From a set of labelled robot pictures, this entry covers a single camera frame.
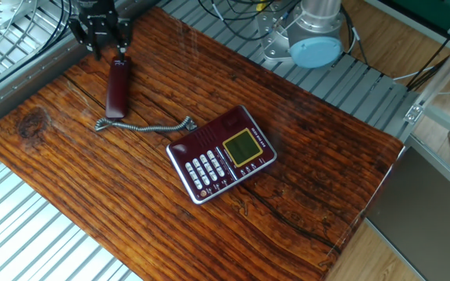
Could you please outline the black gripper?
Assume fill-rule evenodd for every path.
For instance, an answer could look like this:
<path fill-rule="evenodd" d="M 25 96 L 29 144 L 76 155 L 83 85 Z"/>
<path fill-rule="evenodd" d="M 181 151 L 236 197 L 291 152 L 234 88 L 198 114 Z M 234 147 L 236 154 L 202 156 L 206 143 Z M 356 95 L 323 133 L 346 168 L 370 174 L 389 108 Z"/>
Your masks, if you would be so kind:
<path fill-rule="evenodd" d="M 113 20 L 108 31 L 115 42 L 118 58 L 124 61 L 132 40 L 132 22 L 128 18 L 118 18 L 114 0 L 78 0 L 79 14 L 68 19 L 68 25 L 77 42 L 84 45 L 96 60 L 101 58 L 101 51 L 95 35 L 94 21 L 102 18 Z"/>

